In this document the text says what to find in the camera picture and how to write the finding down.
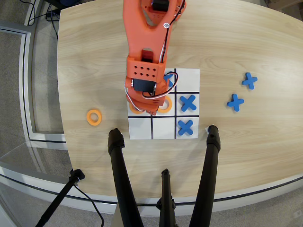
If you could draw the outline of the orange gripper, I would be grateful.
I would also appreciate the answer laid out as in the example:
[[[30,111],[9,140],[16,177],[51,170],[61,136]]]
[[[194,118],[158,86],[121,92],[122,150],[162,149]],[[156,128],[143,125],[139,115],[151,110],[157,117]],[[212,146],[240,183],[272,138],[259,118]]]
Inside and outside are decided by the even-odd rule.
[[[165,96],[173,89],[174,84],[170,81],[170,77],[162,77],[158,82],[129,77],[125,79],[127,101],[135,110],[146,111],[153,116],[164,104]]]

